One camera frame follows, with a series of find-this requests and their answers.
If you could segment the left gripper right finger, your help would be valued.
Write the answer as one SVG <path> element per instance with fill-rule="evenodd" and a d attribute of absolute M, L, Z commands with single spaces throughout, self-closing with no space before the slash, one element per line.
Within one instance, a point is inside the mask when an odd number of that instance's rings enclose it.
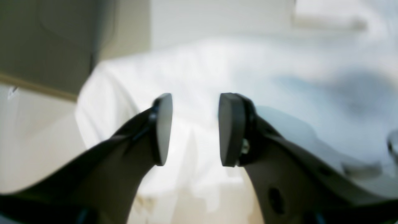
<path fill-rule="evenodd" d="M 220 160 L 243 167 L 266 224 L 394 224 L 397 198 L 365 190 L 287 139 L 238 93 L 218 107 Z"/>

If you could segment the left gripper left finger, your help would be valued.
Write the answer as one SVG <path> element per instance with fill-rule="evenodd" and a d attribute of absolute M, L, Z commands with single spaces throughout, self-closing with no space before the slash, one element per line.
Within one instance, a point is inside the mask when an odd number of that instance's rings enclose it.
<path fill-rule="evenodd" d="M 125 224 L 141 181 L 168 156 L 173 98 L 147 110 L 54 173 L 1 194 L 2 224 Z"/>

